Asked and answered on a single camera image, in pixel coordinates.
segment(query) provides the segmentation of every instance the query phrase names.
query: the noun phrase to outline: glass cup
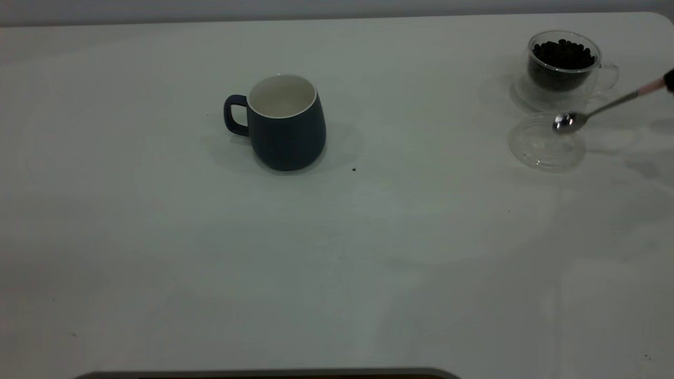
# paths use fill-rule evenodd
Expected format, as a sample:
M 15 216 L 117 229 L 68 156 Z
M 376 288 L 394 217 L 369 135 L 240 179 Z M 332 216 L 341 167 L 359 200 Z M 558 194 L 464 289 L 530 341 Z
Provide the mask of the glass cup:
M 594 63 L 583 69 L 563 69 L 541 61 L 534 47 L 546 42 L 569 42 L 590 49 Z M 600 71 L 609 72 L 606 78 Z M 612 88 L 618 81 L 618 67 L 602 61 L 601 50 L 589 38 L 564 30 L 541 32 L 529 40 L 520 71 L 515 78 L 515 91 L 528 106 L 544 112 L 578 109 L 590 96 Z

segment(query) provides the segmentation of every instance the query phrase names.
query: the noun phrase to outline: gray wall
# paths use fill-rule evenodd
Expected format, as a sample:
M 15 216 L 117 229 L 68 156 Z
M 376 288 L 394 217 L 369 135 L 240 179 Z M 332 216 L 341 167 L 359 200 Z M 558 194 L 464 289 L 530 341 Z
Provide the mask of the gray wall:
M 657 11 L 674 0 L 0 0 L 0 26 Z

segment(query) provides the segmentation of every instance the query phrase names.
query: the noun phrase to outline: mug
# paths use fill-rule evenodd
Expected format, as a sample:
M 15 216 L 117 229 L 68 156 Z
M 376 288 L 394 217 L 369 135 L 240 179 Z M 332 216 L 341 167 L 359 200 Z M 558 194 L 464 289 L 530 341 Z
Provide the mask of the mug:
M 248 126 L 232 117 L 232 105 L 246 107 Z M 224 102 L 224 123 L 249 136 L 253 150 L 279 171 L 309 166 L 326 145 L 326 121 L 316 87 L 297 75 L 276 75 L 257 83 L 248 97 L 232 95 Z
M 534 47 L 546 42 L 567 40 L 590 50 L 594 63 L 582 69 L 563 69 L 541 61 Z M 600 71 L 608 71 L 608 81 L 599 83 Z M 549 30 L 533 36 L 524 53 L 524 62 L 515 79 L 515 91 L 527 105 L 539 111 L 559 113 L 577 109 L 590 96 L 612 88 L 618 81 L 618 67 L 602 61 L 599 47 L 589 38 L 564 30 Z

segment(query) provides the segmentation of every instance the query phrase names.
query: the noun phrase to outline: metal spoon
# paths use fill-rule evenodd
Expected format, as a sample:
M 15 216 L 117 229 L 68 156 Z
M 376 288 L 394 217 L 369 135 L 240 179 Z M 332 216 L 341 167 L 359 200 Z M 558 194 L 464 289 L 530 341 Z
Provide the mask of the metal spoon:
M 634 100 L 635 98 L 638 98 L 640 96 L 644 96 L 645 94 L 650 94 L 651 92 L 657 91 L 660 88 L 664 87 L 665 87 L 665 79 L 660 78 L 654 82 L 648 83 L 647 85 L 639 88 L 638 90 L 632 93 L 626 94 L 625 96 L 617 99 L 616 101 L 613 101 L 612 103 L 606 104 L 605 106 L 595 110 L 594 112 L 587 114 L 580 112 L 562 113 L 555 117 L 555 121 L 553 121 L 552 124 L 552 129 L 555 131 L 555 133 L 558 134 L 571 134 L 577 132 L 581 127 L 583 127 L 583 125 L 585 125 L 585 123 L 588 122 L 590 117 L 598 113 L 602 113 L 603 111 L 606 111 L 613 107 L 617 107 L 618 105 L 626 103 L 630 100 Z

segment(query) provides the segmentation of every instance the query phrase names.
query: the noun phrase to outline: glass cup handle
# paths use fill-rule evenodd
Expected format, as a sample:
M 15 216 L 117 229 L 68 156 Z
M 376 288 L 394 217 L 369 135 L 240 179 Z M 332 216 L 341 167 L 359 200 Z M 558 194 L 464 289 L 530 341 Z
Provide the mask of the glass cup handle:
M 601 93 L 608 91 L 613 86 L 618 83 L 618 78 L 620 78 L 620 70 L 615 63 L 604 61 L 599 64 L 599 80 L 597 81 L 595 92 Z

